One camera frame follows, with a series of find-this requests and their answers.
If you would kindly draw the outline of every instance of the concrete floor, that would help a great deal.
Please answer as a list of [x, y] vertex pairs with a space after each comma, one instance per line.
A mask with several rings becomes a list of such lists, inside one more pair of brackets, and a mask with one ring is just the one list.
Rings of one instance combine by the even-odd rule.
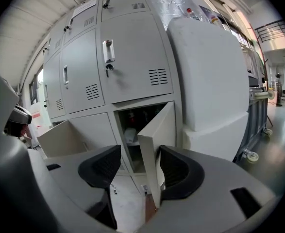
[[117, 231], [133, 233], [145, 223], [145, 196], [137, 190], [130, 176], [115, 176], [110, 186], [111, 203]]
[[276, 107], [268, 105], [268, 116], [273, 127], [268, 121], [267, 128], [273, 130], [273, 135], [262, 136], [252, 149], [259, 154], [255, 164], [243, 159], [239, 165], [271, 188], [276, 195], [285, 191], [285, 106]]

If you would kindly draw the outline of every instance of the railing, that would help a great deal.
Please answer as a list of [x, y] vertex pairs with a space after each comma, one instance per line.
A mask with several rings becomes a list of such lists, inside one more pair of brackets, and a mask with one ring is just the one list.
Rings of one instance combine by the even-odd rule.
[[285, 22], [278, 20], [254, 29], [256, 35], [262, 42], [285, 37]]

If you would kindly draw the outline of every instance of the caster wheel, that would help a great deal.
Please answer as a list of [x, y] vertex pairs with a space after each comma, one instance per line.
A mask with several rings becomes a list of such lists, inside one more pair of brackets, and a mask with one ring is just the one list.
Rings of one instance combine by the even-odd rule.
[[259, 155], [255, 152], [251, 152], [249, 154], [247, 154], [247, 161], [249, 161], [250, 163], [255, 163], [259, 160]]
[[270, 129], [264, 129], [264, 133], [268, 136], [271, 136], [273, 134], [273, 131]]

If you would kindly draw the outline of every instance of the locker vent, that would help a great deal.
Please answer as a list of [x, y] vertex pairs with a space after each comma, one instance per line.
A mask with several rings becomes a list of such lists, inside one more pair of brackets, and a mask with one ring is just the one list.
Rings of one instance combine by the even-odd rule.
[[132, 8], [133, 8], [133, 10], [138, 9], [138, 8], [139, 8], [139, 7], [138, 7], [138, 4], [137, 4], [137, 3], [133, 3], [133, 4], [132, 4]]
[[121, 162], [121, 165], [119, 166], [119, 170], [125, 170], [123, 163]]
[[139, 4], [139, 9], [144, 9], [146, 6], [144, 5], [144, 3], [140, 2]]
[[166, 84], [167, 74], [165, 69], [149, 70], [151, 85]]
[[94, 22], [94, 17], [91, 17], [90, 19], [87, 19], [84, 21], [84, 27], [86, 27], [87, 25], [91, 24]]
[[61, 99], [56, 101], [56, 105], [57, 105], [57, 110], [59, 110], [59, 111], [64, 108]]
[[132, 4], [132, 8], [133, 10], [135, 9], [144, 9], [146, 6], [144, 5], [143, 2], [140, 2], [140, 3], [133, 3]]
[[59, 39], [59, 40], [56, 42], [56, 44], [55, 44], [55, 49], [57, 49], [57, 48], [60, 46], [60, 40], [61, 40], [61, 39]]
[[99, 91], [97, 84], [85, 87], [87, 100], [99, 98]]

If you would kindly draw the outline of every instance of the white wall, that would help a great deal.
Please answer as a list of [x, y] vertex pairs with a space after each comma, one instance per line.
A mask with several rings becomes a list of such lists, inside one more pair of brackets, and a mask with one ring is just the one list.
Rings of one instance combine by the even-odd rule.
[[282, 19], [268, 0], [262, 0], [251, 7], [251, 9], [252, 13], [248, 15], [248, 19], [254, 29]]

